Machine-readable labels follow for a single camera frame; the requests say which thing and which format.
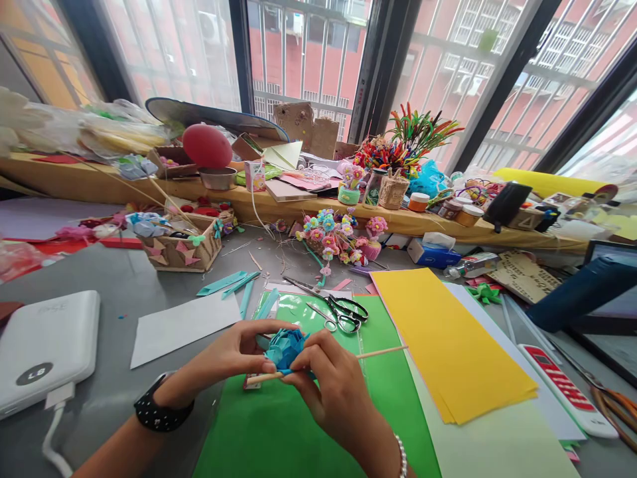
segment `metal bowl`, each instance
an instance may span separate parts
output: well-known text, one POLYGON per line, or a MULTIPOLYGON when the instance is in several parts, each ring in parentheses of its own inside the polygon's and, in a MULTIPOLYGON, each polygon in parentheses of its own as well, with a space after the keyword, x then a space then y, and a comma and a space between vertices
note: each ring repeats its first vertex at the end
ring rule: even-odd
POLYGON ((229 191, 237 187, 237 170, 230 167, 221 169, 199 168, 197 170, 201 176, 201 182, 206 189, 213 191, 229 191))

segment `teal paper strip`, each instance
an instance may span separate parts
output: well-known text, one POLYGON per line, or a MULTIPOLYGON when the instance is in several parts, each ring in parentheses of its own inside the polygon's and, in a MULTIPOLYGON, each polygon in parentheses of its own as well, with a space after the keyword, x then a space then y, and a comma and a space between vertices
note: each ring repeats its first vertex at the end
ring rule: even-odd
POLYGON ((248 303, 250 302, 250 295, 252 294, 252 288, 254 287, 254 281, 250 281, 246 284, 244 290, 244 296, 241 299, 241 307, 239 312, 241 313, 241 319, 246 320, 246 312, 248 312, 248 303))
POLYGON ((272 306, 274 305, 274 303, 277 301, 278 298, 279 298, 279 290, 272 289, 272 292, 270 292, 270 295, 267 296, 267 299, 265 300, 263 307, 259 310, 259 312, 257 312, 257 316, 254 319, 255 320, 265 319, 267 317, 267 314, 270 312, 270 309, 272 308, 272 306))
POLYGON ((217 282, 208 284, 206 287, 204 287, 199 292, 197 292, 197 295, 201 295, 201 296, 210 295, 211 293, 220 291, 221 289, 228 287, 229 285, 232 285, 237 281, 240 281, 246 276, 246 274, 247 274, 246 271, 235 272, 231 276, 228 276, 224 279, 219 279, 217 282))
POLYGON ((223 292, 223 294, 221 295, 221 300, 224 300, 227 296, 229 296, 231 293, 233 292, 237 292, 237 290, 241 289, 245 284, 247 284, 248 282, 250 282, 252 279, 254 279, 255 277, 257 277, 260 274, 260 272, 253 272, 252 274, 250 274, 248 277, 241 279, 241 281, 236 284, 233 285, 230 289, 225 290, 223 292))

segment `wooden shelf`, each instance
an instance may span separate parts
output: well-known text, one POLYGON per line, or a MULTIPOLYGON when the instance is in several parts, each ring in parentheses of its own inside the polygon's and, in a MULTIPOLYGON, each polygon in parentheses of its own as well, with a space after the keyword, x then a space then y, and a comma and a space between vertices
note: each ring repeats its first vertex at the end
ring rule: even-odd
MULTIPOLYGON (((61 199, 109 204, 127 202, 147 204, 149 202, 143 195, 87 166, 43 163, 33 161, 34 157, 37 155, 14 153, 11 158, 0 159, 0 175, 22 186, 61 199)), ((110 175, 117 174, 110 166, 98 165, 98 167, 110 175)), ((205 189, 199 179, 158 180, 157 182, 167 193, 184 199, 196 200, 198 197, 206 196, 215 202, 230 201, 241 221, 258 224, 252 207, 252 194, 245 187, 238 186, 231 191, 216 192, 205 189)), ((134 185, 163 202, 163 197, 149 184, 148 180, 135 181, 134 185)), ((274 222, 280 218, 288 221, 301 220, 304 212, 312 214, 324 208, 345 213, 347 208, 334 199, 276 202, 267 192, 255 193, 254 203, 259 217, 264 222, 274 222)), ((366 222, 372 216, 383 216, 389 225, 389 232, 396 234, 420 237, 425 232, 436 231, 455 237, 457 242, 466 244, 560 250, 572 254, 584 254, 588 244, 585 241, 553 234, 509 228, 503 228, 500 234, 496 234, 493 231, 493 225, 483 220, 479 220, 472 228, 465 228, 457 222, 443 219, 435 214, 410 210, 390 211, 384 208, 370 210, 360 204, 356 207, 354 216, 359 223, 366 222)))

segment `blue cylinder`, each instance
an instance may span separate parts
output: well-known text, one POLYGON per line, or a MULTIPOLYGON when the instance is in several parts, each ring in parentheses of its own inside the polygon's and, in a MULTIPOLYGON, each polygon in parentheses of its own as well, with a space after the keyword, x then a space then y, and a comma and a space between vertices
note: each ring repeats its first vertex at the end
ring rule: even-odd
POLYGON ((541 329, 557 332, 635 286, 637 261, 600 256, 531 306, 527 314, 541 329))

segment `paper roll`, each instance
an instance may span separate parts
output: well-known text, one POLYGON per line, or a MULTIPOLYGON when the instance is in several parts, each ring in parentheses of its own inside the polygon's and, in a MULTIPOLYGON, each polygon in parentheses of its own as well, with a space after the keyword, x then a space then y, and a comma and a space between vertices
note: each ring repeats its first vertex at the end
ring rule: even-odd
POLYGON ((501 168, 493 173, 505 181, 517 181, 533 188, 533 191, 543 198, 555 193, 565 193, 571 196, 581 196, 584 193, 594 193, 597 196, 610 200, 617 194, 617 186, 600 181, 578 179, 565 176, 524 171, 522 169, 501 168))

